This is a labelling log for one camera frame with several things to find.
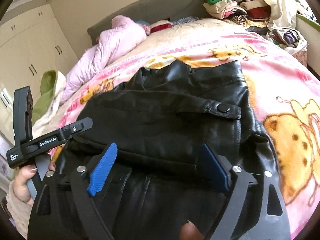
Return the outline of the person's left hand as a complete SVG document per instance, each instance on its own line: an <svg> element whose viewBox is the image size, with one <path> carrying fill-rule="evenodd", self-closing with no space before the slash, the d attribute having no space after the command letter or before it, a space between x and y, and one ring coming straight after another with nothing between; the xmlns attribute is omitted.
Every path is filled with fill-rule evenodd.
<svg viewBox="0 0 320 240"><path fill-rule="evenodd" d="M33 205L34 199L27 187L28 180L32 179L37 172L34 164L25 165L20 168L13 182L13 192L15 196L28 205Z"/></svg>

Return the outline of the person's right hand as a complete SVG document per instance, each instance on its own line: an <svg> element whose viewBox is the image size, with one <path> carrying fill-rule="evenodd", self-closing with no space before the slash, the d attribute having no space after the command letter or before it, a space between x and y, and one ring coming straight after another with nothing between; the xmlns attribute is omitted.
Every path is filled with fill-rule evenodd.
<svg viewBox="0 0 320 240"><path fill-rule="evenodd" d="M179 240L203 240L204 236L189 220L181 227Z"/></svg>

